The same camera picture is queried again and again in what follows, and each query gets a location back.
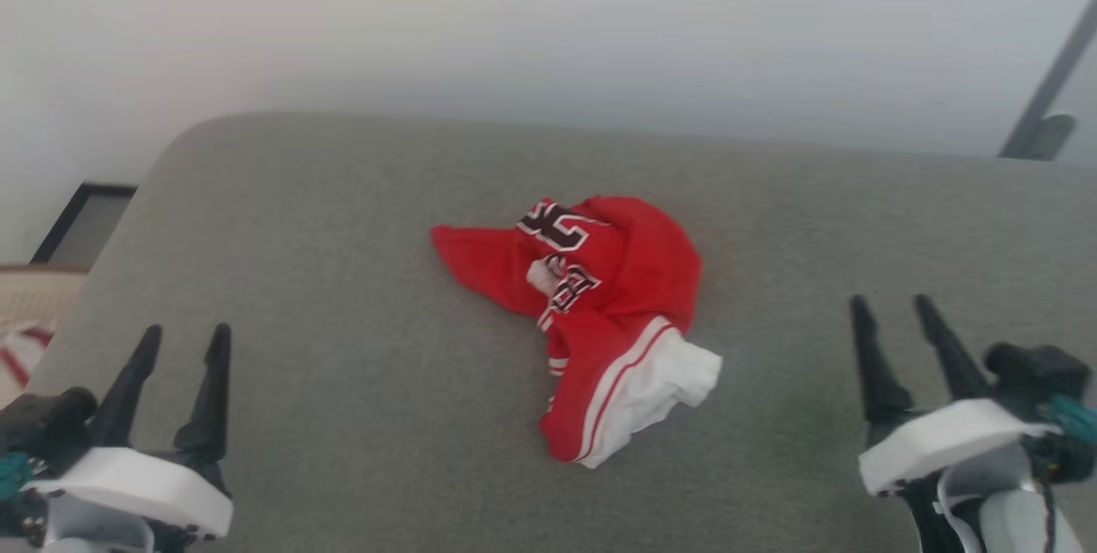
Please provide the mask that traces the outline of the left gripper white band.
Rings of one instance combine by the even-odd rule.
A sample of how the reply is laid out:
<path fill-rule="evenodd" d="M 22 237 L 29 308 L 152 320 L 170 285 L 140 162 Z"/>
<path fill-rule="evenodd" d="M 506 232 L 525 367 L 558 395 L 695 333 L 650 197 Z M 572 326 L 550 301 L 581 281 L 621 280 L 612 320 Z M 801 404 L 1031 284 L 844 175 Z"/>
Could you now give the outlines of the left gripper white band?
<path fill-rule="evenodd" d="M 231 495 L 222 478 L 231 385 L 231 327 L 214 329 L 205 376 L 176 449 L 129 448 L 142 386 L 162 327 L 152 325 L 87 421 L 84 443 L 3 449 L 3 538 L 43 552 L 184 552 L 228 537 Z"/>

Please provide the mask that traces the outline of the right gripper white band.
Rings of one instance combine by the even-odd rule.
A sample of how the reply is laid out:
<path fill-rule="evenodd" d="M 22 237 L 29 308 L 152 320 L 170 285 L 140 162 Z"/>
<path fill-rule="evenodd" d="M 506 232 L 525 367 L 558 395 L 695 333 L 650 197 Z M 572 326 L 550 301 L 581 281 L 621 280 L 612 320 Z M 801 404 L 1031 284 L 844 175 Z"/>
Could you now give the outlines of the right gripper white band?
<path fill-rule="evenodd" d="M 991 400 L 989 382 L 934 301 L 918 294 L 914 307 L 952 405 L 905 424 L 911 393 L 878 342 L 866 297 L 849 300 L 863 417 L 895 428 L 859 458 L 866 493 L 908 506 L 921 552 L 1058 552 L 1058 425 L 1025 424 Z"/>

